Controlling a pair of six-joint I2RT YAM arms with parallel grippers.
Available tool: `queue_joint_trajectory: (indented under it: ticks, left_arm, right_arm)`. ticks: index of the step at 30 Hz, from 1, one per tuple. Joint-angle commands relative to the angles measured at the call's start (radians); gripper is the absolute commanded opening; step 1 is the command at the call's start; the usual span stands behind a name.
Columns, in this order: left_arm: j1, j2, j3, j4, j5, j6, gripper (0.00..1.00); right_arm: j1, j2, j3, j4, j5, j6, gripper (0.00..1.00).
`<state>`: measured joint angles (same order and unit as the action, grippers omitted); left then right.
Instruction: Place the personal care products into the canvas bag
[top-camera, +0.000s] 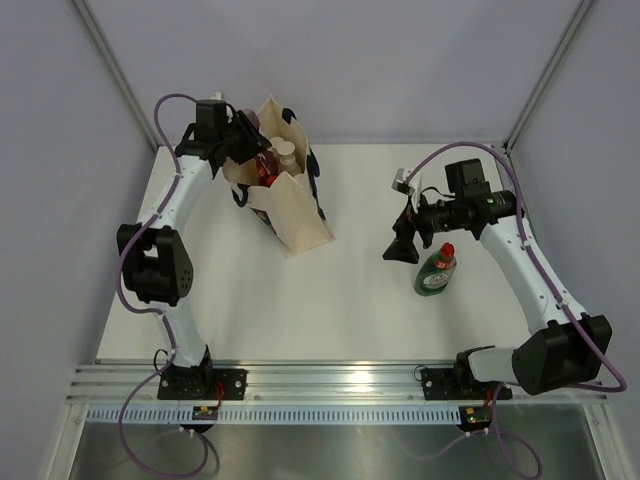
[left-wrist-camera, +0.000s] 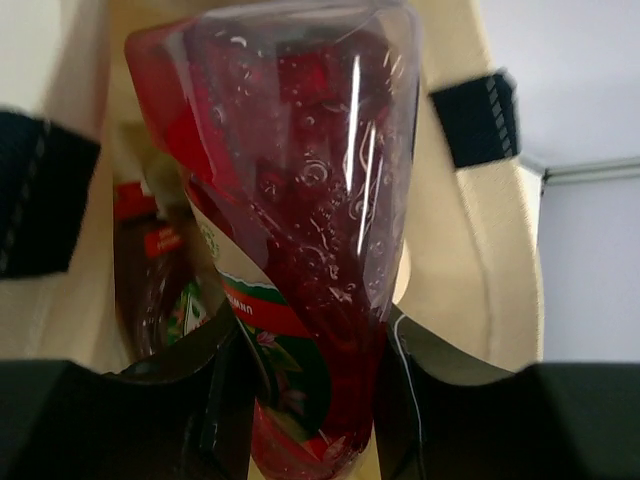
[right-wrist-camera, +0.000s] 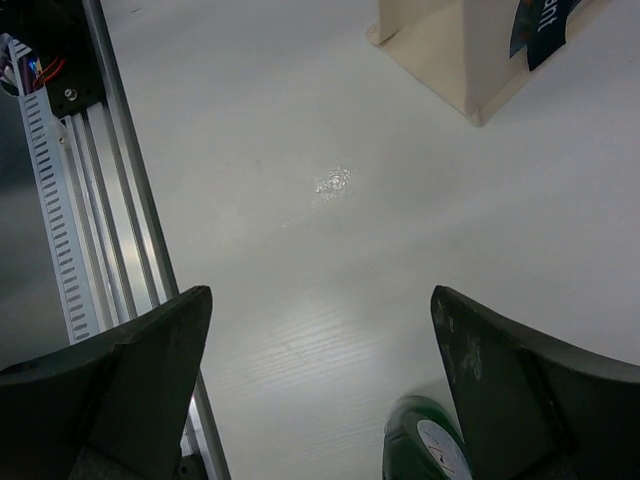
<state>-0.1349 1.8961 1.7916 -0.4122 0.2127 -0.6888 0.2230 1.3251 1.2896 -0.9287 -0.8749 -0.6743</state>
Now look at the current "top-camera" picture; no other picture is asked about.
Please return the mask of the red dish soap bottle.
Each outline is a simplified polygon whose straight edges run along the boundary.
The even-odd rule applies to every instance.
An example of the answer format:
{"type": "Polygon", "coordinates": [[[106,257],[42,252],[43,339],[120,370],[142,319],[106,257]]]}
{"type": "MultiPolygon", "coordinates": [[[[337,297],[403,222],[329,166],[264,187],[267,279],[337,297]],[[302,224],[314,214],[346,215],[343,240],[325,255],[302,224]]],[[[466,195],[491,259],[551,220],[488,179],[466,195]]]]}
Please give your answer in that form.
{"type": "Polygon", "coordinates": [[[266,188],[270,188],[271,185],[277,180],[278,176],[277,175],[262,175],[259,178],[259,185],[260,186],[264,186],[266,188]]]}
{"type": "Polygon", "coordinates": [[[278,160],[270,150],[262,152],[256,156],[256,167],[260,177],[266,178],[278,176],[278,160]]]}

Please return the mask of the beige lotion bottle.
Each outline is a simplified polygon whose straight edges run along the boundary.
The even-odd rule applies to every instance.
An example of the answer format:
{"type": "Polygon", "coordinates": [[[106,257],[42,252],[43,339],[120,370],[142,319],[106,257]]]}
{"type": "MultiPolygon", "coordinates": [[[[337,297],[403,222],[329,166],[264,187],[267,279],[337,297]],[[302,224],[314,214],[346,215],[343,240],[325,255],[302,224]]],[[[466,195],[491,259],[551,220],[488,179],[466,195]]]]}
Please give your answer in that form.
{"type": "Polygon", "coordinates": [[[281,172],[287,172],[292,177],[303,174],[303,169],[297,161],[295,145],[284,141],[279,147],[279,165],[281,172]]]}

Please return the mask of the green dish soap bottle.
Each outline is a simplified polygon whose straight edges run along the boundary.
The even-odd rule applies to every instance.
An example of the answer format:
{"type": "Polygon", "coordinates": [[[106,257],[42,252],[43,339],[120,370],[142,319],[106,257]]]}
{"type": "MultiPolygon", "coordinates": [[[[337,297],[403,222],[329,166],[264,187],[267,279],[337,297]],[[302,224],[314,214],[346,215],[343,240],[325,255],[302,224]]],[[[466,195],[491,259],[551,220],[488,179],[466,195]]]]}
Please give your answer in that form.
{"type": "Polygon", "coordinates": [[[414,281],[414,291],[420,296],[441,293],[449,284],[457,267],[455,247],[444,243],[424,262],[414,281]]]}

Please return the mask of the beige canvas tote bag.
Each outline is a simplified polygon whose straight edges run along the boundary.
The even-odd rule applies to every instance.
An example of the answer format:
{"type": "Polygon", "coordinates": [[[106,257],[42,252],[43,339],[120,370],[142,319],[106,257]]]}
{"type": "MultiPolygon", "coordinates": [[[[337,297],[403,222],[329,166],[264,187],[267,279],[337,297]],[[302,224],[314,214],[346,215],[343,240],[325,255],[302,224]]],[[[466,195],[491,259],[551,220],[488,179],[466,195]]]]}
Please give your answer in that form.
{"type": "Polygon", "coordinates": [[[293,144],[301,171],[281,172],[271,185],[259,183],[258,160],[240,166],[228,160],[223,175],[234,202],[252,211],[279,239],[284,254],[293,256],[334,240],[322,210],[316,185],[319,163],[307,134],[294,112],[270,96],[257,112],[260,132],[269,140],[279,137],[293,144]]]}

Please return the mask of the green lotion bottle white cap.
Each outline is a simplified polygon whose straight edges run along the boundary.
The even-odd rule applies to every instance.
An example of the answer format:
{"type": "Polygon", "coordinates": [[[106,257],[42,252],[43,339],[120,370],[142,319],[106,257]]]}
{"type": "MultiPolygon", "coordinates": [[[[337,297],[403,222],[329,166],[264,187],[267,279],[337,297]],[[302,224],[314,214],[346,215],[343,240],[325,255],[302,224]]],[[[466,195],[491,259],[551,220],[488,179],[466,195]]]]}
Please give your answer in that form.
{"type": "Polygon", "coordinates": [[[270,139],[271,150],[275,155],[279,155],[279,147],[283,142],[284,142],[284,139],[279,136],[275,136],[270,139]]]}

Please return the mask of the red dish soap bottle front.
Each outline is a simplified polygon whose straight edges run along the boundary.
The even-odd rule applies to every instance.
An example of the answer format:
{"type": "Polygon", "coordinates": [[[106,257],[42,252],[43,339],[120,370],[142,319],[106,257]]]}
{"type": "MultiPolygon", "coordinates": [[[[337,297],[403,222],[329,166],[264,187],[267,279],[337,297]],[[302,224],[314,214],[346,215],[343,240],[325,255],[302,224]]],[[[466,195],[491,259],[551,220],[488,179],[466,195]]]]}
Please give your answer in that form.
{"type": "Polygon", "coordinates": [[[271,185],[277,180],[278,176],[277,175],[262,175],[259,178],[259,185],[260,186],[264,186],[266,188],[270,188],[271,185]]]}

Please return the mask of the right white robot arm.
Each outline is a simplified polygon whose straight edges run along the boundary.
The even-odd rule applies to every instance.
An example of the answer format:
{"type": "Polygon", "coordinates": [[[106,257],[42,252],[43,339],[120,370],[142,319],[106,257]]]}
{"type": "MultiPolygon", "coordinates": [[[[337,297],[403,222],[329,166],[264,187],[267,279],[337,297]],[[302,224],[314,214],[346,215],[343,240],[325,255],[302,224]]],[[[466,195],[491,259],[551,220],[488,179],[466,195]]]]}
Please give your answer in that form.
{"type": "Polygon", "coordinates": [[[455,230],[472,233],[491,254],[514,292],[531,334],[514,348],[478,347],[456,358],[454,388],[474,397],[488,382],[516,384],[530,395],[575,387],[595,379],[612,336],[603,315],[591,316],[564,288],[539,249],[523,210],[509,190],[494,191],[482,164],[471,159],[445,168],[450,195],[431,203],[421,177],[399,169],[393,190],[407,203],[393,225],[395,239],[386,260],[415,264],[435,234],[455,230]]]}

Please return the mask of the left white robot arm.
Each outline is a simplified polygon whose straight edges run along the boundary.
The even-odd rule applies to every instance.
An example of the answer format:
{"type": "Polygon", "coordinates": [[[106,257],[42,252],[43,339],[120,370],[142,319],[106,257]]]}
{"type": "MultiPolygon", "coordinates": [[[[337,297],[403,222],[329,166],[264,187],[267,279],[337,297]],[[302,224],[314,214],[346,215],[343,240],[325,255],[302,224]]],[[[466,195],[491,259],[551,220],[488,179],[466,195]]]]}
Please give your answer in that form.
{"type": "Polygon", "coordinates": [[[226,161],[242,165],[269,142],[248,116],[220,99],[197,100],[195,119],[176,146],[167,148],[173,172],[159,197],[133,224],[119,227],[121,304],[134,314],[151,314],[162,325],[168,364],[159,376],[164,388],[200,399],[215,385],[208,346],[198,332],[187,297],[194,266],[182,240],[191,211],[226,161]]]}

